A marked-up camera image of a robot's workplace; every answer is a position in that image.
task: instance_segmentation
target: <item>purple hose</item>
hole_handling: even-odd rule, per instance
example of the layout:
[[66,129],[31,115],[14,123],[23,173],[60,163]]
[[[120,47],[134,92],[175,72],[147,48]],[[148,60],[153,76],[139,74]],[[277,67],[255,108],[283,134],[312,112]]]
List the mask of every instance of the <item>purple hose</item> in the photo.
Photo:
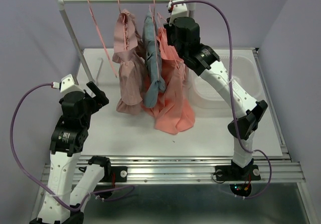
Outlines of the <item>purple hose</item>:
[[[40,84],[36,87],[33,87],[32,89],[30,89],[28,92],[25,93],[25,95],[20,99],[16,109],[15,109],[15,112],[14,112],[14,115],[12,116],[12,120],[11,120],[11,125],[10,125],[10,147],[11,147],[11,151],[12,151],[12,154],[14,156],[14,159],[16,161],[16,163],[18,164],[19,168],[22,170],[22,172],[29,178],[31,179],[33,182],[35,182],[36,184],[38,184],[40,187],[42,187],[45,191],[47,191],[49,194],[51,195],[55,195],[55,193],[49,189],[45,184],[43,184],[41,181],[37,180],[32,174],[30,174],[24,167],[23,165],[21,164],[17,154],[16,154],[16,150],[15,150],[15,146],[14,146],[14,125],[15,125],[15,120],[16,120],[16,116],[17,116],[17,113],[18,113],[18,110],[22,104],[22,102],[25,100],[25,98],[31,93],[33,92],[34,90],[40,88],[40,87],[44,87],[44,86],[53,86],[52,83],[44,83],[44,84]],[[117,198],[114,198],[114,199],[108,199],[108,201],[113,201],[113,200],[119,200],[127,195],[129,195],[131,192],[134,191],[135,189],[135,186],[133,185],[129,185],[129,186],[123,186],[123,187],[118,187],[118,188],[114,188],[114,189],[108,189],[108,190],[100,190],[100,191],[94,191],[92,193],[90,193],[90,195],[92,194],[98,194],[98,193],[103,193],[103,192],[109,192],[109,191],[114,191],[114,190],[122,190],[122,189],[126,189],[126,188],[129,188],[131,187],[132,190],[129,192],[129,193],[126,193],[125,195],[121,196],[121,197],[117,197]],[[61,204],[64,208],[70,210],[70,211],[80,211],[81,207],[83,206],[83,204],[85,203],[85,200],[86,198],[89,197],[89,194],[87,194],[84,199],[81,201],[80,203],[80,206],[77,207],[77,208],[72,208],[70,207],[69,205],[67,205],[66,203],[64,203],[60,198],[56,197],[56,196],[53,196],[53,198],[59,203]]]
[[237,135],[237,139],[240,143],[240,146],[241,148],[247,152],[247,153],[250,153],[252,154],[253,152],[260,152],[262,155],[264,155],[264,157],[266,158],[268,164],[269,164],[269,168],[270,168],[270,175],[269,175],[269,179],[267,181],[267,184],[266,186],[264,187],[264,189],[259,192],[258,194],[256,195],[253,195],[253,196],[250,196],[250,197],[246,197],[246,199],[250,199],[250,198],[254,198],[254,197],[257,197],[259,195],[261,195],[266,189],[267,187],[270,185],[270,182],[271,182],[271,179],[272,179],[272,165],[271,165],[271,162],[269,160],[269,158],[267,157],[267,155],[261,151],[261,150],[254,150],[254,151],[249,151],[247,150],[244,145],[242,144],[242,141],[241,141],[241,137],[240,137],[240,132],[239,132],[239,127],[237,125],[237,118],[236,118],[236,113],[235,113],[235,104],[234,104],[234,96],[233,96],[233,85],[232,85],[232,60],[233,60],[233,51],[232,51],[232,35],[231,35],[231,29],[230,29],[230,25],[225,17],[225,15],[223,14],[223,12],[214,4],[208,2],[208,1],[202,1],[202,0],[188,0],[188,1],[179,1],[179,2],[173,2],[172,3],[172,6],[174,5],[178,5],[178,4],[182,4],[182,3],[203,3],[203,4],[206,4],[206,5],[209,5],[211,7],[213,7],[215,10],[217,10],[220,15],[222,16],[225,24],[226,24],[226,28],[227,28],[227,33],[228,33],[228,37],[229,37],[229,48],[230,48],[230,64],[229,64],[229,86],[230,86],[230,97],[231,97],[231,109],[232,109],[232,115],[233,115],[233,121],[234,121],[234,126],[235,126],[235,130],[236,130],[236,135]]

